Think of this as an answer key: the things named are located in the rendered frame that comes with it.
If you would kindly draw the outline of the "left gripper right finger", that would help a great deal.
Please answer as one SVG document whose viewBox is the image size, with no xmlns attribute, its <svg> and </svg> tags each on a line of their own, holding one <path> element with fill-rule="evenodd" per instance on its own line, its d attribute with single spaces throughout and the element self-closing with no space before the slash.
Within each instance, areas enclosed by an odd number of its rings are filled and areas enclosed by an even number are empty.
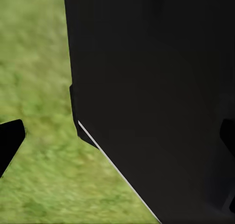
<svg viewBox="0 0 235 224">
<path fill-rule="evenodd" d="M 219 137 L 235 158 L 235 121 L 223 119 L 220 127 Z"/>
</svg>

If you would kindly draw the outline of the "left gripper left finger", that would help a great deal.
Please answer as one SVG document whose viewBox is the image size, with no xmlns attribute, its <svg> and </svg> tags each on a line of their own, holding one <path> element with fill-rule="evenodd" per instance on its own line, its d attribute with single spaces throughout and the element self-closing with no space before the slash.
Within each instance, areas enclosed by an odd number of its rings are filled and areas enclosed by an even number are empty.
<svg viewBox="0 0 235 224">
<path fill-rule="evenodd" d="M 21 119 L 0 124 L 0 178 L 25 138 Z"/>
</svg>

